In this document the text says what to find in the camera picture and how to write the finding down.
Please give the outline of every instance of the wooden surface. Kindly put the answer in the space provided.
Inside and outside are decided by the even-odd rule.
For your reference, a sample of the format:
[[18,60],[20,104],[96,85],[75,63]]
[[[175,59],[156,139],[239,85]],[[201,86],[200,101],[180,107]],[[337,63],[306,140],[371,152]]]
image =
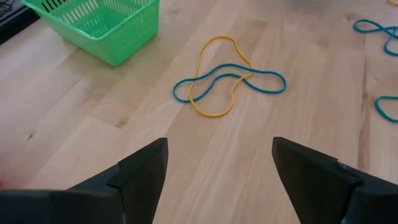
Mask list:
[[[159,34],[118,68],[40,20],[0,46],[0,180],[65,189],[166,136],[155,223],[298,223],[271,158],[272,138],[283,136],[398,183],[398,129],[373,107],[379,95],[398,94],[398,58],[382,51],[385,34],[353,31],[362,18],[396,26],[398,8],[383,0],[161,0]],[[221,34],[257,68],[285,75],[287,91],[240,85],[219,119],[177,103],[173,85],[193,75],[201,45]],[[202,71],[224,62],[243,63],[230,42],[217,41]],[[199,105],[223,111],[233,82],[217,83]],[[398,103],[383,105],[398,116]]]

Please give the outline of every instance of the basket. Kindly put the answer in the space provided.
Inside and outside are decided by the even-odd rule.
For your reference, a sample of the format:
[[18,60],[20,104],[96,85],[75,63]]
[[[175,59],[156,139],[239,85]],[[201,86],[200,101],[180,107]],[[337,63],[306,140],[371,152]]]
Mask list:
[[117,66],[153,37],[159,0],[22,0],[64,39]]

